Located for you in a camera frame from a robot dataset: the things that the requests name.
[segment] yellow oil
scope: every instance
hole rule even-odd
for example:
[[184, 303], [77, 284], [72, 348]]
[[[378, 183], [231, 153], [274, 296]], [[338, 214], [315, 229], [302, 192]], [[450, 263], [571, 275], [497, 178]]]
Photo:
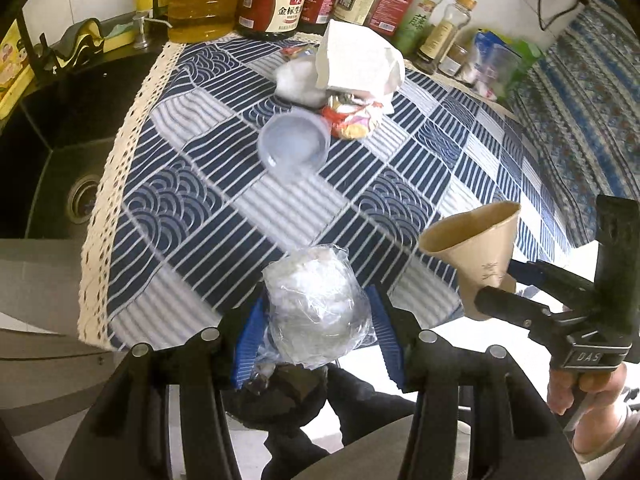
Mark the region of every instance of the yellow oil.
[[238, 0], [169, 0], [169, 39], [196, 43], [231, 32]]

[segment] tablecloth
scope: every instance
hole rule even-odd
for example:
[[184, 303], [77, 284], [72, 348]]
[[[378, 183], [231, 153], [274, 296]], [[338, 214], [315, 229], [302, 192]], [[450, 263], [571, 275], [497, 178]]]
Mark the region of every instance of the tablecloth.
[[458, 308], [455, 271], [418, 249], [439, 218], [496, 200], [522, 204], [514, 257], [564, 259], [562, 215], [520, 125], [408, 70], [395, 113], [362, 141], [282, 186], [258, 160], [274, 96], [276, 43], [168, 44], [118, 133], [83, 250], [79, 334], [123, 349], [178, 345], [241, 303], [287, 251], [337, 244], [424, 327]]

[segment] sink drain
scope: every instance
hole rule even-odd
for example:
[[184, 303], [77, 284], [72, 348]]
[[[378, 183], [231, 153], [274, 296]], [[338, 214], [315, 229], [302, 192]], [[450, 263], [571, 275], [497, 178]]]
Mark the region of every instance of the sink drain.
[[85, 175], [76, 180], [66, 197], [66, 217], [74, 224], [83, 224], [91, 218], [94, 210], [95, 196], [98, 193], [100, 177]]

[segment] bottle cap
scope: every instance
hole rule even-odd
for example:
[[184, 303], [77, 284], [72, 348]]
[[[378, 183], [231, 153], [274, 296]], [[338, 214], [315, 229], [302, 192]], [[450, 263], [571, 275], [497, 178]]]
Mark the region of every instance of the bottle cap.
[[466, 7], [468, 10], [474, 10], [477, 2], [475, 0], [456, 0], [456, 3]]

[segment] white plastic bag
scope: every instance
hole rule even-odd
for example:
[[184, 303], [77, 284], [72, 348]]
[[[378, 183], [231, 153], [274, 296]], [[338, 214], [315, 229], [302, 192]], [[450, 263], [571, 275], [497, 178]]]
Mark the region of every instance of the white plastic bag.
[[369, 300], [345, 250], [320, 245], [295, 251], [262, 275], [271, 303], [265, 343], [275, 346], [281, 361], [313, 370], [357, 348], [372, 332]]

